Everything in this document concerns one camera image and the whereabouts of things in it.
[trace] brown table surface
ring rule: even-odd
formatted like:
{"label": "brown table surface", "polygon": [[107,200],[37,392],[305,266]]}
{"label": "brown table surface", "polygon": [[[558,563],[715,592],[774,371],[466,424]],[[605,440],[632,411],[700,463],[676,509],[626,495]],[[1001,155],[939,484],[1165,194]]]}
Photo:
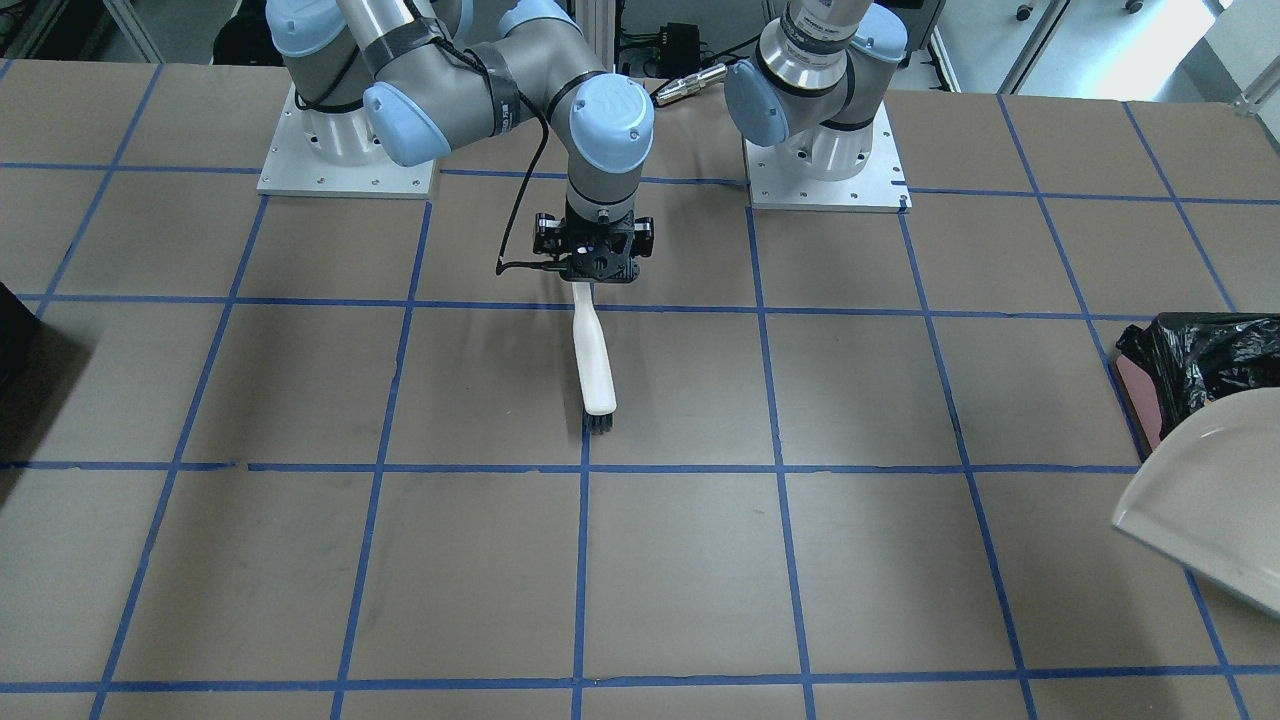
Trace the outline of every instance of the brown table surface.
{"label": "brown table surface", "polygon": [[891,94],[906,215],[753,213],[719,91],[658,110],[585,442],[566,287],[493,275],[536,127],[430,204],[268,200],[284,70],[0,74],[47,325],[0,717],[1280,717],[1280,625],[1108,528],[1121,329],[1280,311],[1280,159],[1225,106]]}

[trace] dustpan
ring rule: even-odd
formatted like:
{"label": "dustpan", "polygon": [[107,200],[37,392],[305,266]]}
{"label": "dustpan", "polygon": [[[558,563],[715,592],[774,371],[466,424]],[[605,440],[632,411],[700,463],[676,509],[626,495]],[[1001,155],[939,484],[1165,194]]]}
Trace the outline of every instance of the dustpan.
{"label": "dustpan", "polygon": [[1111,524],[1280,618],[1280,388],[1230,395],[1174,428]]}

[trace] light blue joint cap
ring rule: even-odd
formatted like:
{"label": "light blue joint cap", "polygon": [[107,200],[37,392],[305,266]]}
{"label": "light blue joint cap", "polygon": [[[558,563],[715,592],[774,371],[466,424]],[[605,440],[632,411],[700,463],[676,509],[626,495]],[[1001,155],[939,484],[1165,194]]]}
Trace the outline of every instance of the light blue joint cap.
{"label": "light blue joint cap", "polygon": [[791,136],[782,100],[751,63],[733,63],[724,79],[724,104],[742,137],[772,147]]}
{"label": "light blue joint cap", "polygon": [[338,0],[268,0],[266,24],[280,55],[306,58],[333,42],[347,27],[347,19]]}
{"label": "light blue joint cap", "polygon": [[515,8],[507,10],[498,20],[498,35],[507,37],[521,23],[540,18],[554,18],[577,27],[577,23],[564,14],[564,10],[556,4],[556,0],[520,0]]}
{"label": "light blue joint cap", "polygon": [[630,173],[653,147],[653,102],[631,79],[599,74],[577,88],[568,131],[588,163],[616,176]]}
{"label": "light blue joint cap", "polygon": [[854,31],[854,50],[884,63],[901,63],[906,56],[906,26],[893,10],[872,5]]}
{"label": "light blue joint cap", "polygon": [[453,151],[431,118],[393,85],[375,82],[369,86],[365,113],[383,150],[397,165],[412,168]]}

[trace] metal mounting plate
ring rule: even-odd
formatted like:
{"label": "metal mounting plate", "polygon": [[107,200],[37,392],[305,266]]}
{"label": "metal mounting plate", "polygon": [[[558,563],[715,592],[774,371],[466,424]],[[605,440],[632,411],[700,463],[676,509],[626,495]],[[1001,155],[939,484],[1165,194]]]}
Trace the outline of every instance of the metal mounting plate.
{"label": "metal mounting plate", "polygon": [[284,100],[271,147],[257,178],[261,195],[294,197],[402,197],[424,200],[431,191],[435,163],[402,168],[383,152],[367,165],[337,165],[311,150],[293,86]]}
{"label": "metal mounting plate", "polygon": [[800,173],[790,151],[742,141],[751,206],[760,210],[832,210],[840,213],[897,213],[911,208],[902,160],[881,104],[876,113],[876,145],[863,172],[844,181],[819,181]]}

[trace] blue tape grid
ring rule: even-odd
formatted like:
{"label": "blue tape grid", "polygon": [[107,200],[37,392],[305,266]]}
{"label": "blue tape grid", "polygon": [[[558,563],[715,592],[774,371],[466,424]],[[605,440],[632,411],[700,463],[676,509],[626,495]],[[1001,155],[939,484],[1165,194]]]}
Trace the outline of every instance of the blue tape grid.
{"label": "blue tape grid", "polygon": [[[1030,161],[1028,160],[1027,152],[1023,149],[1021,138],[1019,138],[1018,136],[1018,128],[1014,126],[1012,118],[1009,114],[1009,108],[1005,104],[1005,99],[997,95],[996,101],[1000,104],[1000,111],[1005,118],[1005,124],[1007,126],[1009,135],[1014,141],[1015,149],[1018,150],[1018,156],[1023,163],[1023,169],[1027,172],[1027,179],[1030,182],[1032,190],[1034,191],[1037,201],[1039,202],[1041,213],[1044,215],[1044,223],[1048,225],[1050,234],[1053,237],[1053,243],[1057,246],[1059,256],[1062,260],[1062,268],[1064,270],[1066,270],[1068,279],[1071,283],[1071,290],[1075,291],[1076,300],[1080,304],[1080,313],[1085,316],[1084,322],[1089,327],[1089,334],[1093,337],[1093,343],[1098,351],[1098,357],[1102,361],[1103,370],[1106,372],[1107,379],[1111,383],[1111,388],[1116,395],[1116,400],[1124,404],[1124,392],[1120,389],[1119,379],[1116,378],[1116,374],[1111,368],[1111,363],[1107,360],[1107,355],[1102,347],[1102,342],[1098,337],[1097,328],[1093,325],[1093,319],[1089,318],[1089,309],[1088,305],[1085,304],[1084,293],[1080,291],[1079,283],[1075,279],[1075,272],[1071,269],[1071,263],[1068,259],[1066,250],[1062,246],[1062,241],[1057,234],[1057,228],[1053,224],[1053,218],[1050,214],[1048,205],[1044,202],[1046,196],[1041,192],[1039,183],[1037,183],[1036,181],[1036,173],[1032,170]],[[1187,227],[1187,232],[1190,236],[1190,240],[1194,243],[1196,250],[1199,252],[1201,260],[1204,263],[1204,268],[1213,278],[1213,282],[1217,286],[1217,290],[1221,293],[1222,300],[1226,302],[1226,306],[1231,311],[1235,311],[1235,304],[1231,301],[1231,297],[1228,293],[1226,287],[1222,284],[1222,281],[1217,274],[1217,269],[1213,268],[1213,263],[1210,260],[1208,254],[1204,251],[1204,246],[1201,243],[1199,236],[1196,233],[1196,228],[1192,227],[1192,222],[1187,217],[1187,211],[1183,208],[1181,199],[1179,199],[1176,192],[1174,192],[1174,187],[1169,182],[1169,177],[1165,174],[1164,168],[1160,165],[1160,160],[1156,158],[1156,154],[1152,150],[1151,143],[1147,142],[1147,137],[1142,132],[1142,127],[1138,124],[1138,119],[1137,117],[1134,117],[1133,110],[1129,108],[1129,104],[1125,102],[1123,105],[1125,109],[1125,114],[1129,118],[1129,123],[1133,126],[1134,133],[1137,133],[1138,140],[1143,146],[1143,150],[1147,151],[1147,156],[1151,159],[1151,163],[1155,167],[1156,173],[1160,176],[1160,179],[1169,193],[1169,197],[1162,200],[1171,201],[1174,206],[1178,209],[1178,214],[1183,219],[1183,224]],[[1140,439],[1140,433],[1128,413],[1125,413],[1125,421],[1128,423],[1129,432],[1133,436],[1134,448],[1138,451],[1139,455],[1142,455],[1143,442]],[[1208,606],[1204,603],[1204,598],[1199,591],[1199,585],[1196,582],[1196,577],[1192,574],[1190,570],[1184,570],[1184,573],[1187,575],[1187,583],[1190,589],[1192,597],[1196,601],[1196,606],[1199,610],[1201,619],[1203,620],[1204,630],[1208,634],[1211,644],[1213,646],[1213,652],[1217,655],[1219,674],[1221,674],[1226,679],[1228,688],[1231,692],[1231,698],[1235,701],[1235,707],[1240,715],[1240,720],[1251,720],[1249,711],[1244,705],[1244,697],[1240,694],[1239,683],[1236,683],[1235,675],[1231,671],[1230,664],[1226,657],[1226,652],[1222,648],[1221,638],[1219,637],[1217,629],[1213,625],[1213,618],[1208,611]]]}
{"label": "blue tape grid", "polygon": [[351,653],[356,647],[356,625],[360,623],[360,606],[365,596],[365,578],[369,575],[369,553],[372,551],[374,529],[378,521],[378,501],[381,497],[383,477],[387,473],[387,448],[390,446],[392,424],[396,419],[396,401],[399,397],[399,383],[404,374],[404,354],[408,351],[410,331],[413,324],[413,305],[407,302],[417,295],[417,281],[422,270],[422,256],[426,254],[426,238],[431,228],[431,204],[424,204],[422,224],[419,231],[417,251],[413,256],[413,270],[408,282],[408,296],[404,305],[404,319],[401,324],[399,345],[396,347],[396,373],[387,391],[387,410],[383,414],[383,430],[378,439],[378,460],[374,464],[374,482],[369,492],[369,510],[365,518],[365,534],[360,544],[360,562],[356,566],[356,583],[351,593],[351,610],[347,614],[347,633],[342,642],[342,659],[338,661],[338,687],[333,693],[330,708],[332,720],[342,717],[342,703],[346,698],[347,678],[351,673]]}
{"label": "blue tape grid", "polygon": [[106,667],[102,670],[102,680],[97,692],[93,697],[93,707],[90,712],[90,720],[99,720],[102,715],[102,706],[106,702],[106,693],[111,687],[113,678],[115,676],[115,667],[120,661],[120,652],[124,650],[124,639],[128,635],[129,625],[133,621],[133,612],[138,605],[138,594],[142,592],[142,582],[147,574],[147,566],[151,561],[151,550],[155,547],[156,537],[160,533],[160,523],[164,520],[164,514],[169,506],[169,497],[173,495],[174,483],[178,479],[178,473],[180,471],[183,462],[182,455],[187,450],[187,442],[191,439],[191,429],[196,424],[196,415],[200,411],[200,401],[205,396],[205,388],[209,386],[209,377],[214,370],[214,360],[218,357],[218,350],[221,346],[223,337],[227,334],[227,325],[230,323],[232,310],[236,307],[232,300],[239,292],[241,282],[244,279],[244,270],[248,268],[250,256],[253,254],[253,243],[257,241],[259,229],[262,227],[262,217],[266,214],[268,197],[262,197],[257,205],[257,214],[253,217],[253,225],[250,229],[248,238],[244,241],[244,251],[241,254],[239,265],[236,268],[236,277],[232,281],[232,287],[227,292],[227,302],[223,305],[221,318],[218,320],[218,329],[214,332],[212,342],[210,342],[209,352],[205,356],[205,365],[200,372],[200,379],[196,383],[196,391],[191,400],[191,406],[187,409],[187,418],[182,424],[182,433],[178,436],[178,445],[173,451],[173,461],[170,462],[168,474],[165,475],[164,487],[160,491],[160,498],[156,501],[156,510],[151,519],[151,527],[147,530],[146,542],[142,546],[142,556],[138,559],[138,568],[133,575],[133,584],[129,587],[129,594],[124,602],[124,610],[120,614],[120,623],[116,626],[115,639],[111,642],[111,652],[106,659]]}
{"label": "blue tape grid", "polygon": [[1226,292],[1226,286],[1222,284],[1222,278],[1217,274],[1217,268],[1213,266],[1213,261],[1210,260],[1208,252],[1204,251],[1204,245],[1201,243],[1199,234],[1197,234],[1196,228],[1192,227],[1190,218],[1187,217],[1187,209],[1183,208],[1181,200],[1178,193],[1174,192],[1172,183],[1169,182],[1169,177],[1165,174],[1165,169],[1160,165],[1160,160],[1156,159],[1156,151],[1151,149],[1151,143],[1147,142],[1147,135],[1142,132],[1142,126],[1138,124],[1138,118],[1133,114],[1133,108],[1128,102],[1121,102],[1124,106],[1125,115],[1129,117],[1129,123],[1133,126],[1133,131],[1138,133],[1138,141],[1142,142],[1142,149],[1147,151],[1147,156],[1151,158],[1151,164],[1156,168],[1156,174],[1160,176],[1160,182],[1165,184],[1165,191],[1169,192],[1169,200],[1174,202],[1174,208],[1178,209],[1178,217],[1183,219],[1183,224],[1187,225],[1187,233],[1192,236],[1192,242],[1196,245],[1196,250],[1201,255],[1201,260],[1204,261],[1204,268],[1208,269],[1208,274],[1213,278],[1213,284],[1217,286],[1217,291],[1222,295],[1222,301],[1226,302],[1228,310],[1235,313],[1235,302],[1231,301],[1231,296]]}
{"label": "blue tape grid", "polygon": [[[1234,675],[1280,675],[1277,665],[1235,665]],[[1032,680],[1080,680],[1096,678],[1199,678],[1221,675],[1217,665],[1134,665],[1111,667],[1046,667],[1030,669]],[[909,683],[992,683],[1016,680],[1016,670],[956,670],[927,673],[815,673],[808,676],[813,685],[909,684]],[[590,688],[689,688],[741,685],[797,685],[805,682],[799,674],[771,675],[622,675],[602,680],[580,678],[388,678],[371,680],[118,680],[108,685],[109,693],[174,693],[174,692],[317,692],[333,693],[340,687],[358,691],[513,691]],[[101,683],[31,682],[0,683],[0,694],[91,693]]]}
{"label": "blue tape grid", "polygon": [[[13,61],[4,63],[0,67],[0,79],[5,77]],[[1091,314],[1084,302],[1083,292],[1080,292],[1078,283],[1074,278],[1074,272],[1071,270],[1070,261],[1066,258],[1066,252],[1061,246],[1061,241],[1057,237],[1056,228],[1053,227],[1052,217],[1044,205],[1044,199],[1085,199],[1085,200],[1112,200],[1112,201],[1126,201],[1126,202],[1172,202],[1183,218],[1183,222],[1192,237],[1193,243],[1201,254],[1202,260],[1206,264],[1210,274],[1213,277],[1219,291],[1222,293],[1224,300],[1228,306],[1234,310],[1234,302],[1231,301],[1225,286],[1221,282],[1212,261],[1208,258],[1194,227],[1192,225],[1187,213],[1184,210],[1185,204],[1225,204],[1225,205],[1280,205],[1280,200],[1271,199],[1207,199],[1207,197],[1179,197],[1165,176],[1155,151],[1151,149],[1149,142],[1139,127],[1137,118],[1133,115],[1128,104],[1125,104],[1126,114],[1137,132],[1144,150],[1151,158],[1157,173],[1164,182],[1169,196],[1156,197],[1156,196],[1125,196],[1125,195],[1087,195],[1087,193],[1053,193],[1042,192],[1036,183],[1034,174],[1027,160],[1025,152],[1023,151],[1021,142],[1018,138],[1018,133],[1012,122],[1009,117],[1007,109],[1005,108],[1004,100],[997,97],[1001,105],[1002,113],[1005,115],[1006,124],[1014,138],[1014,143],[1018,147],[1019,155],[1023,160],[1024,169],[1028,173],[1028,178],[1032,182],[1033,191],[987,191],[987,190],[968,190],[968,188],[928,188],[928,187],[913,187],[911,191],[920,193],[948,193],[948,195],[973,195],[973,196],[1015,196],[1015,197],[1036,197],[1044,214],[1046,223],[1050,227],[1051,234],[1053,236],[1055,243],[1059,249],[1060,258],[1064,263],[1064,269],[1066,270],[1069,279],[1073,284],[1073,290],[1076,292],[1080,313],[1079,314],[1066,314],[1066,313],[995,313],[995,311],[943,311],[943,310],[931,310],[927,305],[927,299],[924,295],[923,282],[920,279],[919,268],[916,265],[914,247],[911,246],[910,232],[906,224],[906,219],[900,217],[900,224],[904,233],[904,242],[908,245],[908,254],[913,268],[913,274],[916,282],[916,290],[920,297],[920,310],[910,309],[822,309],[822,307],[768,307],[764,305],[763,290],[760,282],[760,269],[759,269],[759,256],[755,246],[754,234],[754,219],[748,209],[748,227],[751,242],[751,260],[753,260],[753,274],[755,281],[756,291],[756,304],[754,307],[701,307],[701,306],[639,306],[639,305],[603,305],[599,306],[602,311],[648,311],[648,313],[754,313],[759,320],[760,328],[760,347],[762,356],[764,361],[765,370],[765,384],[767,395],[769,400],[769,413],[771,413],[771,429],[773,432],[774,443],[774,464],[769,465],[594,465],[590,462],[590,436],[585,430],[584,425],[584,438],[582,438],[582,455],[581,462],[576,466],[558,466],[558,465],[397,465],[385,461],[387,445],[389,442],[389,433],[392,427],[392,420],[394,416],[396,397],[398,393],[398,383],[403,369],[404,351],[408,341],[408,332],[412,322],[412,313],[416,307],[444,307],[444,309],[513,309],[513,310],[571,310],[570,304],[502,304],[502,302],[447,302],[447,301],[416,301],[412,300],[415,296],[415,286],[417,283],[419,269],[422,261],[422,254],[426,242],[426,228],[430,220],[430,205],[428,205],[424,215],[422,233],[419,242],[419,252],[415,259],[415,272],[411,279],[411,290],[408,299],[406,301],[396,300],[344,300],[344,299],[273,299],[273,297],[260,297],[260,299],[242,299],[238,297],[239,283],[243,278],[244,269],[247,268],[250,256],[252,254],[253,242],[257,236],[257,231],[261,225],[262,215],[266,210],[266,199],[262,199],[259,213],[255,218],[252,231],[248,240],[246,241],[244,252],[241,258],[241,264],[237,269],[236,279],[233,281],[232,288],[227,297],[183,297],[183,296],[110,296],[110,295],[58,295],[56,286],[65,273],[68,264],[74,255],[79,241],[83,238],[84,231],[87,229],[92,215],[97,209],[102,195],[106,191],[110,178],[116,172],[156,172],[156,173],[224,173],[224,174],[257,174],[259,168],[207,168],[207,167],[148,167],[148,165],[123,165],[120,164],[120,158],[123,158],[124,151],[132,138],[133,132],[137,128],[137,123],[146,108],[146,104],[151,96],[151,92],[159,79],[161,68],[157,68],[152,74],[152,78],[138,104],[138,108],[128,126],[128,129],[122,138],[122,142],[109,165],[95,165],[95,164],[51,164],[51,163],[0,163],[0,168],[13,168],[13,169],[51,169],[51,170],[95,170],[105,172],[102,182],[82,219],[76,236],[72,240],[70,246],[58,268],[49,288],[44,293],[37,295],[24,295],[20,296],[23,300],[37,301],[40,304],[37,313],[44,314],[45,309],[50,302],[54,301],[102,301],[102,302],[198,302],[198,304],[221,304],[223,316],[219,322],[218,331],[214,334],[214,340],[210,346],[209,355],[206,356],[205,366],[201,372],[200,382],[195,396],[192,398],[191,407],[187,414],[187,419],[183,425],[183,432],[179,438],[178,447],[174,451],[174,459],[170,462],[101,462],[101,461],[19,461],[19,462],[0,462],[0,469],[13,469],[13,468],[27,468],[27,469],[69,469],[77,468],[83,470],[95,471],[125,471],[125,470],[165,470],[166,482],[161,496],[157,501],[156,511],[150,527],[147,539],[143,547],[142,556],[138,562],[138,569],[136,571],[134,582],[131,587],[128,600],[125,602],[125,609],[122,614],[120,625],[116,632],[116,637],[113,642],[111,653],[108,660],[106,669],[104,670],[102,679],[96,683],[0,683],[0,693],[60,693],[60,692],[92,692],[95,693],[95,703],[91,714],[91,719],[100,716],[102,710],[102,703],[108,693],[129,693],[129,692],[244,692],[244,691],[265,691],[265,692],[332,692],[334,693],[333,705],[333,717],[340,716],[342,697],[346,691],[372,691],[372,689],[484,689],[484,688],[571,688],[573,692],[573,719],[579,720],[581,715],[581,691],[584,687],[687,687],[687,685],[755,685],[755,684],[800,684],[805,689],[805,706],[806,716],[813,720],[815,716],[813,705],[813,685],[815,684],[844,684],[844,683],[918,683],[918,682],[991,682],[991,680],[1018,680],[1024,692],[1024,700],[1027,702],[1028,715],[1030,717],[1036,716],[1034,702],[1030,696],[1028,680],[1030,679],[1065,679],[1065,678],[1114,678],[1114,676],[1198,676],[1198,675],[1224,675],[1230,684],[1233,697],[1236,702],[1236,707],[1240,712],[1242,719],[1248,719],[1248,711],[1244,707],[1243,698],[1240,696],[1239,688],[1235,683],[1236,675],[1280,675],[1280,665],[1231,665],[1222,650],[1221,641],[1213,628],[1212,619],[1208,614],[1208,609],[1204,603],[1203,596],[1199,592],[1196,578],[1188,573],[1187,579],[1189,588],[1196,600],[1197,607],[1201,611],[1202,619],[1206,625],[1206,630],[1213,644],[1215,652],[1219,659],[1217,665],[1197,665],[1197,666],[1125,666],[1125,667],[1065,667],[1065,669],[1027,669],[1021,661],[1020,650],[1016,639],[1016,630],[1014,626],[1011,612],[1009,611],[1007,598],[1005,597],[1002,582],[1000,578],[998,561],[996,559],[995,546],[991,541],[989,529],[986,523],[986,514],[982,509],[980,495],[978,493],[978,487],[974,480],[974,474],[977,473],[1133,473],[1137,470],[1135,466],[1120,465],[1089,465],[1089,466],[1066,466],[1066,465],[973,465],[969,462],[968,451],[964,446],[964,437],[959,424],[959,418],[955,410],[954,398],[951,396],[950,380],[946,374],[946,365],[942,357],[941,346],[938,345],[936,329],[933,327],[933,318],[936,316],[955,316],[955,318],[1034,318],[1034,319],[1061,319],[1061,320],[1084,320],[1091,329],[1096,348],[1098,350],[1105,366],[1106,356],[1102,351],[1101,342],[1097,336],[1097,331],[1093,327],[1093,320],[1134,320],[1143,322],[1149,319],[1148,315],[1097,315]],[[458,176],[488,176],[488,177],[518,177],[521,173],[512,172],[498,172],[498,170],[442,170],[444,174],[458,174]],[[563,173],[536,173],[535,177],[547,179],[563,179]],[[646,177],[644,182],[660,183],[660,184],[722,184],[722,186],[745,186],[744,181],[737,179],[724,179],[724,178],[653,178]],[[128,632],[128,625],[132,619],[132,614],[136,609],[138,593],[141,591],[142,580],[146,574],[147,562],[150,559],[151,548],[154,547],[156,534],[159,532],[160,521],[164,516],[164,510],[166,507],[169,496],[172,495],[173,484],[179,471],[210,471],[234,464],[219,464],[219,462],[183,462],[180,460],[186,443],[191,434],[191,428],[195,423],[196,414],[198,411],[200,401],[202,398],[205,387],[207,386],[209,375],[212,369],[214,360],[216,359],[218,350],[221,338],[225,333],[227,325],[229,323],[230,313],[236,305],[343,305],[343,306],[389,306],[389,307],[403,307],[404,320],[402,325],[401,343],[397,348],[397,369],[392,380],[392,387],[388,392],[388,406],[384,416],[383,437],[379,446],[379,459],[378,462],[372,465],[367,464],[248,464],[247,469],[251,471],[275,471],[275,470],[291,470],[291,471],[351,471],[362,470],[372,471],[375,474],[374,487],[370,495],[369,514],[366,518],[366,532],[362,541],[361,548],[361,566],[357,570],[356,585],[353,588],[352,609],[348,615],[348,630],[344,641],[343,657],[340,662],[339,676],[335,680],[302,680],[302,682],[253,682],[253,680],[227,680],[227,682],[116,682],[113,679],[114,669],[119,661],[120,651],[123,650],[125,634]],[[777,420],[777,404],[773,392],[773,377],[772,377],[772,359],[768,346],[768,315],[786,315],[786,314],[833,314],[833,315],[901,315],[901,316],[920,316],[924,319],[925,325],[929,331],[931,343],[934,352],[934,360],[940,372],[940,380],[943,386],[943,392],[948,404],[948,413],[952,419],[952,427],[956,433],[957,450],[961,456],[961,465],[938,465],[938,466],[817,466],[817,465],[786,465],[782,460],[782,446],[781,436],[778,430]],[[1112,387],[1119,392],[1119,387],[1115,384],[1115,378],[1111,377]],[[383,679],[383,680],[349,680],[347,674],[349,671],[351,650],[353,646],[355,629],[358,621],[358,609],[360,600],[362,596],[364,578],[367,574],[367,561],[369,550],[372,538],[372,530],[376,521],[378,498],[380,489],[381,475],[388,471],[396,473],[526,473],[526,471],[547,471],[547,473],[567,473],[577,471],[580,474],[580,516],[579,516],[579,559],[577,559],[577,588],[575,600],[575,650],[573,650],[573,675],[571,678],[517,678],[517,679]],[[796,624],[797,635],[797,650],[801,661],[801,673],[797,675],[792,674],[780,674],[780,675],[755,675],[755,676],[730,676],[730,675],[701,675],[692,678],[664,678],[664,676],[622,676],[612,678],[608,680],[588,680],[582,676],[582,655],[585,644],[585,607],[586,607],[586,528],[588,528],[588,509],[589,509],[589,478],[591,471],[609,471],[609,473],[768,473],[774,474],[778,479],[778,493],[780,493],[780,512],[782,514],[782,527],[785,536],[785,547],[787,555],[787,569],[788,580],[791,584],[792,593],[792,606]],[[996,583],[997,596],[1001,602],[1001,610],[1005,615],[1006,630],[1010,638],[1010,647],[1015,659],[1014,670],[997,670],[997,671],[959,671],[959,673],[865,673],[865,674],[813,674],[809,669],[808,662],[808,650],[806,650],[806,635],[804,632],[804,616],[803,607],[800,602],[799,583],[795,568],[795,553],[794,544],[791,539],[791,525],[790,525],[790,511],[787,505],[786,493],[786,474],[791,473],[947,473],[947,474],[965,474],[966,480],[970,487],[970,495],[974,501],[975,512],[978,515],[979,527],[982,528],[984,546],[988,553],[988,562],[991,565],[993,582]]]}
{"label": "blue tape grid", "polygon": [[791,589],[791,615],[796,630],[796,653],[800,659],[800,684],[804,692],[806,720],[817,720],[813,696],[813,671],[809,666],[809,635],[804,626],[804,605],[800,600],[800,577],[796,571],[795,538],[791,533],[791,502],[787,497],[787,473],[782,460],[782,430],[778,425],[778,400],[773,384],[773,354],[769,351],[769,322],[764,311],[764,281],[760,275],[760,251],[755,241],[755,215],[746,208],[746,236],[751,243],[751,278],[755,284],[755,316],[760,331],[760,355],[764,363],[764,393],[769,406],[769,433],[773,439],[773,470],[778,483],[778,512],[782,518],[782,548],[787,561],[787,584]]}
{"label": "blue tape grid", "polygon": [[111,183],[111,178],[115,176],[116,167],[120,164],[120,159],[124,158],[124,151],[129,147],[129,141],[133,140],[133,132],[138,129],[138,120],[142,119],[142,113],[147,109],[147,102],[151,100],[151,92],[156,88],[156,82],[160,81],[160,72],[164,70],[164,65],[156,65],[154,73],[151,73],[151,81],[147,83],[146,91],[142,92],[142,99],[138,101],[138,106],[133,110],[133,118],[129,120],[129,126],[124,131],[124,137],[120,138],[120,145],[115,149],[115,155],[111,156],[111,164],[106,167],[106,173],[102,176],[102,182],[97,184],[97,192],[93,193],[93,200],[90,201],[88,209],[84,210],[84,217],[81,219],[81,224],[76,228],[76,234],[72,237],[70,246],[63,255],[61,263],[58,264],[58,269],[54,270],[54,277],[49,281],[49,287],[45,290],[45,299],[40,301],[40,306],[36,307],[36,316],[44,318],[45,310],[49,309],[49,296],[58,290],[58,283],[61,282],[63,275],[67,273],[68,265],[72,263],[72,258],[76,255],[76,249],[79,247],[82,240],[84,240],[84,232],[88,229],[88,224],[93,220],[93,213],[97,211],[97,206],[102,202],[102,196],[106,195],[106,186]]}
{"label": "blue tape grid", "polygon": [[[1213,266],[1213,261],[1204,250],[1204,245],[1201,242],[1199,234],[1196,232],[1196,227],[1192,225],[1190,218],[1187,217],[1187,209],[1183,208],[1183,200],[1174,191],[1172,183],[1169,182],[1169,176],[1165,174],[1165,168],[1161,167],[1160,159],[1156,158],[1156,151],[1151,147],[1151,142],[1147,141],[1147,135],[1142,132],[1142,126],[1138,123],[1137,115],[1133,114],[1133,108],[1130,108],[1128,102],[1121,102],[1121,105],[1124,106],[1125,115],[1129,118],[1129,124],[1133,126],[1133,131],[1137,133],[1138,141],[1142,143],[1142,149],[1147,151],[1147,156],[1151,159],[1152,167],[1156,168],[1156,174],[1160,176],[1160,182],[1164,183],[1165,191],[1169,193],[1169,199],[1174,202],[1174,208],[1178,209],[1178,215],[1183,219],[1183,224],[1187,227],[1187,234],[1190,236],[1192,243],[1196,245],[1196,251],[1199,252],[1201,260],[1204,263],[1204,268],[1213,278],[1213,284],[1217,286],[1217,291],[1222,295],[1222,301],[1226,302],[1228,310],[1235,313],[1235,301],[1231,300],[1231,295],[1226,291],[1222,278],[1217,274],[1217,268]],[[1213,653],[1217,656],[1219,667],[1226,678],[1228,688],[1231,691],[1231,700],[1235,701],[1235,708],[1240,714],[1240,720],[1249,720],[1249,708],[1244,703],[1244,696],[1240,694],[1240,684],[1236,682],[1235,674],[1228,661],[1226,650],[1222,647],[1222,639],[1217,634],[1217,626],[1213,624],[1213,618],[1210,615],[1208,606],[1204,603],[1204,596],[1201,592],[1199,583],[1196,580],[1196,575],[1193,575],[1189,569],[1184,570],[1184,573],[1187,575],[1187,587],[1190,589],[1192,597],[1196,600],[1196,607],[1201,614],[1201,620],[1204,623],[1204,632],[1208,634],[1210,643],[1213,646]]]}
{"label": "blue tape grid", "polygon": [[951,378],[947,374],[946,361],[942,357],[942,345],[938,342],[938,332],[933,324],[933,316],[929,313],[929,300],[924,292],[924,278],[920,274],[920,266],[916,261],[915,246],[911,242],[911,231],[906,224],[905,205],[902,211],[897,215],[897,222],[902,231],[902,242],[906,245],[906,258],[911,265],[911,277],[915,281],[915,292],[919,296],[920,307],[925,311],[924,327],[929,333],[929,345],[933,348],[933,361],[938,369],[938,380],[942,383],[942,395],[947,402],[947,415],[951,418],[951,430],[955,433],[956,438],[956,451],[960,455],[965,483],[969,486],[969,497],[973,502],[974,514],[978,519],[978,529],[982,534],[983,550],[987,553],[987,566],[991,571],[991,579],[996,588],[996,601],[1000,605],[1000,614],[1005,623],[1005,634],[1009,637],[1009,650],[1012,655],[1015,675],[1018,678],[1018,684],[1023,691],[1023,703],[1027,707],[1027,716],[1029,720],[1037,720],[1036,700],[1032,696],[1030,679],[1027,675],[1027,662],[1023,660],[1021,643],[1018,641],[1018,629],[1014,625],[1014,612],[1009,605],[1009,594],[1005,592],[1005,580],[1000,573],[1000,560],[996,557],[996,543],[991,536],[991,527],[987,523],[987,511],[982,505],[982,493],[978,488],[978,480],[974,477],[973,465],[969,460],[969,448],[965,445],[964,429],[960,427],[960,414],[956,410],[955,396],[951,392]]}

